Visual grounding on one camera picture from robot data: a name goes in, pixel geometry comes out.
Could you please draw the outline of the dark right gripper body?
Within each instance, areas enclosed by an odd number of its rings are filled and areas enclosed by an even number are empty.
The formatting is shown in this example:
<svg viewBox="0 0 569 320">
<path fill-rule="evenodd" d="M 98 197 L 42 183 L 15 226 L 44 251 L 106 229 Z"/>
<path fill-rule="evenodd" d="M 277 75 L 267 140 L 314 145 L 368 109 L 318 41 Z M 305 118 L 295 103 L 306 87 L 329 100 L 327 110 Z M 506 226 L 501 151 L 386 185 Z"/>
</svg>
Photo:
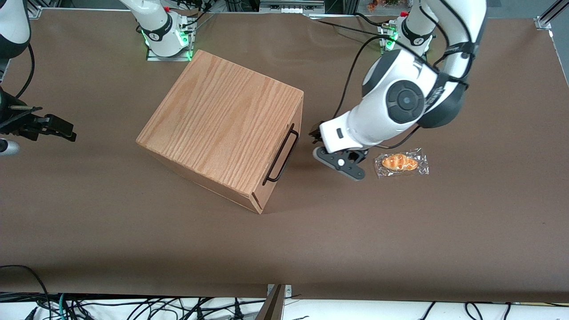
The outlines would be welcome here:
<svg viewBox="0 0 569 320">
<path fill-rule="evenodd" d="M 0 88 L 0 123 L 3 124 L 13 116 L 13 111 L 9 108 L 12 105 L 20 105 L 20 99 L 6 93 Z"/>
</svg>

